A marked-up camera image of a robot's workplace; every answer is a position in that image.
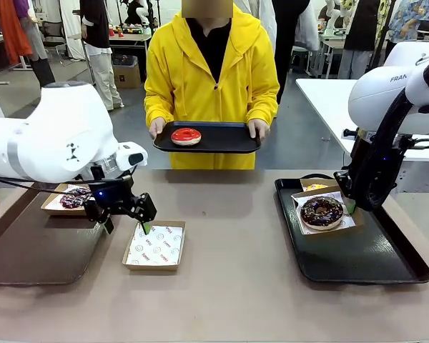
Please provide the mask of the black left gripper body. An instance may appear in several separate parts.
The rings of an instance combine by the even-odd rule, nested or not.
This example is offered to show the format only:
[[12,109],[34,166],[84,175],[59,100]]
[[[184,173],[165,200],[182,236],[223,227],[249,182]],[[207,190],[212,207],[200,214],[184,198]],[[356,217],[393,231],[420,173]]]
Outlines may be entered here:
[[135,209],[131,174],[116,179],[86,182],[90,195],[84,201],[87,215],[131,214]]

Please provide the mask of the person right hand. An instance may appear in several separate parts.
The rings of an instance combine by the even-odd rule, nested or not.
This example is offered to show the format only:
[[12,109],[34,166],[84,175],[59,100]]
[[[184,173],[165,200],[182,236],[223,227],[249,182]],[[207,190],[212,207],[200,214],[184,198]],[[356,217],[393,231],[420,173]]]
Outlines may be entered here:
[[149,134],[151,138],[156,139],[160,135],[166,125],[166,121],[162,117],[157,117],[153,119],[149,125]]

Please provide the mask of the person left hand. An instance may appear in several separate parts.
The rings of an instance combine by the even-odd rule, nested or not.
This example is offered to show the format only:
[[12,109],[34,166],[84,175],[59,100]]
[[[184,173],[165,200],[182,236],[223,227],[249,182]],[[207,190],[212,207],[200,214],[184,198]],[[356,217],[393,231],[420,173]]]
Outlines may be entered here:
[[270,125],[261,119],[251,119],[248,121],[247,126],[252,139],[264,141],[270,133]]

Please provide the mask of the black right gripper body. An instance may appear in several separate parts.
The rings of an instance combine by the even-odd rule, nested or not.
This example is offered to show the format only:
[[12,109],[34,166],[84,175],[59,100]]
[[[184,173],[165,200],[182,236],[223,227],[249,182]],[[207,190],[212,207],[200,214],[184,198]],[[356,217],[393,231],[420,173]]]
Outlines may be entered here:
[[389,195],[396,187],[396,179],[403,163],[405,149],[412,139],[399,138],[397,146],[376,144],[375,135],[358,134],[349,165],[350,195]]

